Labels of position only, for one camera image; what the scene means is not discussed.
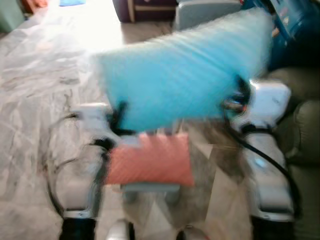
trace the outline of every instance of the marble floor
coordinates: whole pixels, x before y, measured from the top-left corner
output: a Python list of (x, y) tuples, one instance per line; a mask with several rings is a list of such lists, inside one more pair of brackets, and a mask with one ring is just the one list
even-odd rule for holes
[[(54, 240), (61, 220), (39, 174), (42, 134), (72, 105), (106, 101), (88, 56), (170, 34), (168, 22), (120, 24), (111, 0), (58, 7), (51, 0), (19, 28), (0, 37), (0, 239)], [(168, 206), (161, 194), (123, 204), (105, 188), (97, 239), (117, 219), (135, 224), (139, 240), (174, 240), (185, 224), (213, 240), (249, 240), (250, 222), (239, 149), (215, 121), (184, 123), (190, 135), (195, 187)], [(55, 148), (66, 152), (66, 145)]]

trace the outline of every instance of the pink pillow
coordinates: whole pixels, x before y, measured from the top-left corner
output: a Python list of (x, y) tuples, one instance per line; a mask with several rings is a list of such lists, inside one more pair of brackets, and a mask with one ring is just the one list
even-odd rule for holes
[(187, 134), (139, 136), (141, 147), (119, 146), (111, 153), (106, 184), (164, 183), (194, 186)]

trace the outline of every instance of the sofa cushion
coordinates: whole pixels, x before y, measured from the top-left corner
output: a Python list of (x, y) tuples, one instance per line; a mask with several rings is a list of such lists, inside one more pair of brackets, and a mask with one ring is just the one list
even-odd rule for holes
[(320, 240), (320, 168), (291, 166), (302, 197), (302, 217), (295, 222), (296, 240)]
[(291, 164), (320, 166), (320, 101), (301, 103), (276, 129), (278, 144)]
[(293, 112), (298, 104), (320, 98), (320, 69), (287, 67), (270, 72), (268, 79), (278, 79), (291, 89), (291, 99), (287, 108)]

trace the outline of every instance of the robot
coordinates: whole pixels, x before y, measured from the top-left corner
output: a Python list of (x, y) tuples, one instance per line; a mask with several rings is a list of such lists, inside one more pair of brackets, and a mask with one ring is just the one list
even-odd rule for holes
[[(257, 240), (293, 239), (293, 222), (300, 214), (300, 196), (297, 186), (286, 170), (285, 158), (279, 150), (271, 129), (284, 115), (291, 91), (283, 83), (251, 80), (222, 104), (224, 120), (229, 133), (243, 146), (246, 195), (250, 210), (253, 236)], [(95, 239), (103, 188), (107, 176), (109, 152), (117, 145), (139, 147), (138, 138), (129, 130), (120, 129), (126, 104), (111, 111), (102, 103), (84, 104), (74, 108), (67, 118), (78, 118), (94, 139), (90, 145), (99, 150), (100, 165), (92, 182), (74, 185), (62, 206), (57, 198), (55, 183), (46, 178), (49, 198), (55, 211), (63, 219), (60, 240)], [(232, 120), (227, 111), (231, 111)], [(117, 221), (106, 240), (133, 240), (132, 223)], [(207, 240), (201, 230), (186, 226), (177, 240)]]

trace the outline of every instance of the blue pillow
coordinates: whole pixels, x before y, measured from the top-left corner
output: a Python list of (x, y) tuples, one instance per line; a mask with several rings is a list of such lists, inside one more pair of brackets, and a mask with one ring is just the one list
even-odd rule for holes
[(271, 16), (253, 8), (96, 55), (111, 106), (128, 103), (121, 127), (143, 132), (177, 119), (220, 117), (236, 79), (265, 71), (272, 30)]
[(85, 4), (86, 0), (60, 0), (60, 7), (75, 6)]

